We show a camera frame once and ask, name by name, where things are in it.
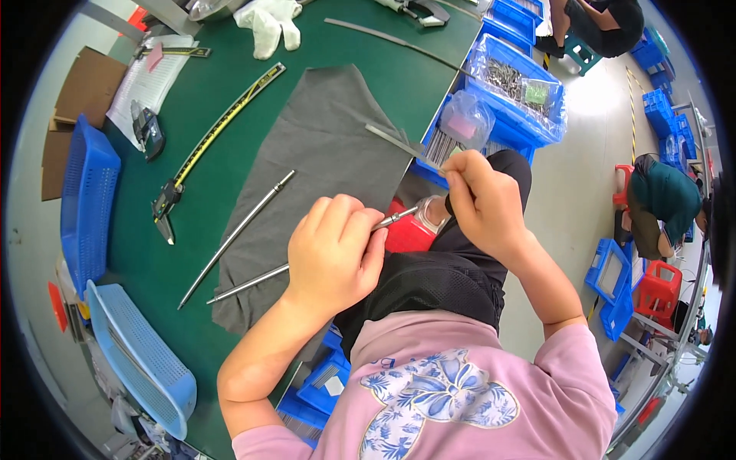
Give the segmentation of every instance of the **white floor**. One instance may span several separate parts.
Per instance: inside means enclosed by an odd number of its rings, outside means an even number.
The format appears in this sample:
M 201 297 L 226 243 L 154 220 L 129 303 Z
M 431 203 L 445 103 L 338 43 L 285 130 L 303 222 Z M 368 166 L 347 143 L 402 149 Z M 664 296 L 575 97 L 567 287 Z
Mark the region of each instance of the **white floor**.
M 125 0 L 99 0 L 126 18 L 133 9 Z M 81 352 L 69 334 L 61 334 L 51 310 L 46 281 L 60 252 L 59 201 L 41 203 L 40 159 L 46 123 L 74 55 L 84 45 L 109 51 L 116 33 L 87 18 L 77 18 L 62 37 L 49 66 L 40 77 L 22 128 L 13 163 L 8 229 L 17 229 L 9 249 L 10 282 L 15 304 L 33 331 L 52 378 L 66 400 L 69 417 L 95 445 L 112 434 L 109 408 L 99 396 Z M 570 73 L 569 58 L 552 59 L 550 71 L 567 89 L 567 134 L 560 144 L 537 150 L 526 224 L 562 267 L 581 295 L 585 312 L 594 296 L 583 284 L 598 240 L 612 236 L 611 194 L 614 165 L 631 162 L 631 106 L 626 68 L 644 91 L 648 78 L 624 55 L 604 60 L 585 77 Z M 656 136 L 646 121 L 642 91 L 633 82 L 638 155 L 656 152 Z M 533 360 L 542 344 L 542 328 L 518 280 L 509 276 L 506 308 L 501 319 L 504 347 Z

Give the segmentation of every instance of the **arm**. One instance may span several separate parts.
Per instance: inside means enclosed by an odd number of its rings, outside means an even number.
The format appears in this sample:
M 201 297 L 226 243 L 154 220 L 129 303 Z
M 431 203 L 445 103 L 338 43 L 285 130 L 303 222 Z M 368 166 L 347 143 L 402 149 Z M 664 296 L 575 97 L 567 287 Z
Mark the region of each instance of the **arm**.
M 378 284 L 388 231 L 357 199 L 320 198 L 289 240 L 289 287 L 225 359 L 217 394 L 231 438 L 283 425 L 266 399 L 304 344 Z
M 583 10 L 588 13 L 588 16 L 590 16 L 594 20 L 594 22 L 601 30 L 614 30 L 621 28 L 607 8 L 601 13 L 597 9 L 591 7 L 585 0 L 578 0 L 578 3 L 583 7 Z
M 454 154 L 442 168 L 463 234 L 519 278 L 545 339 L 564 326 L 587 324 L 575 288 L 524 225 L 517 182 L 475 150 Z

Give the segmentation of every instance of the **shoe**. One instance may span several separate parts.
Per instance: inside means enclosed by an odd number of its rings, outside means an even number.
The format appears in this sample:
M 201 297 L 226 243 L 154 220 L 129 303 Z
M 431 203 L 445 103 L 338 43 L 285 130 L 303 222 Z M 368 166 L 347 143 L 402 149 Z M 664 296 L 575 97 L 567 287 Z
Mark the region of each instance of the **shoe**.
M 565 56 L 565 48 L 563 46 L 557 46 L 557 40 L 552 35 L 537 37 L 537 43 L 534 45 L 534 48 L 539 49 L 543 53 L 548 53 L 557 59 L 562 59 Z
M 427 207 L 429 206 L 429 202 L 435 198 L 440 198 L 440 195 L 432 195 L 431 197 L 422 198 L 421 200 L 419 200 L 417 202 L 417 206 L 419 206 L 419 209 L 417 209 L 417 212 L 414 213 L 414 218 L 419 221 L 419 223 L 422 224 L 427 230 L 437 235 L 450 219 L 443 219 L 442 222 L 439 223 L 439 225 L 435 225 L 429 221 L 429 219 L 427 218 Z

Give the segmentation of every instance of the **woman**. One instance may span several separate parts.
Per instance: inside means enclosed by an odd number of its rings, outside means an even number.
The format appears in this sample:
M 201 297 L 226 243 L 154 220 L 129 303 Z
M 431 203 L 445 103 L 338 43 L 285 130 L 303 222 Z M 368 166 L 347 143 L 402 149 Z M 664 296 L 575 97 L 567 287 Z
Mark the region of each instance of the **woman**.
M 466 151 L 443 169 L 455 217 L 429 252 L 384 263 L 383 214 L 345 195 L 297 225 L 289 287 L 218 375 L 239 459 L 602 457 L 614 398 L 576 290 L 524 225 L 528 163 Z M 498 341 L 507 269 L 542 321 L 534 363 Z M 335 315 L 351 375 L 312 451 L 266 397 Z

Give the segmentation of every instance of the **hand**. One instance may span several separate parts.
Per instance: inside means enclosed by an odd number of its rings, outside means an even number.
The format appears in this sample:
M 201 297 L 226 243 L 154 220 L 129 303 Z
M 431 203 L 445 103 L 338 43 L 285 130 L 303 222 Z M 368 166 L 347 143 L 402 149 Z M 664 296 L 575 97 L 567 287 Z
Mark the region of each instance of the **hand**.
M 529 235 L 519 184 L 494 171 L 477 150 L 454 154 L 442 169 L 460 230 L 477 248 L 506 264 Z
M 288 304 L 328 321 L 378 284 L 388 229 L 371 235 L 383 213 L 348 195 L 322 197 L 289 240 Z

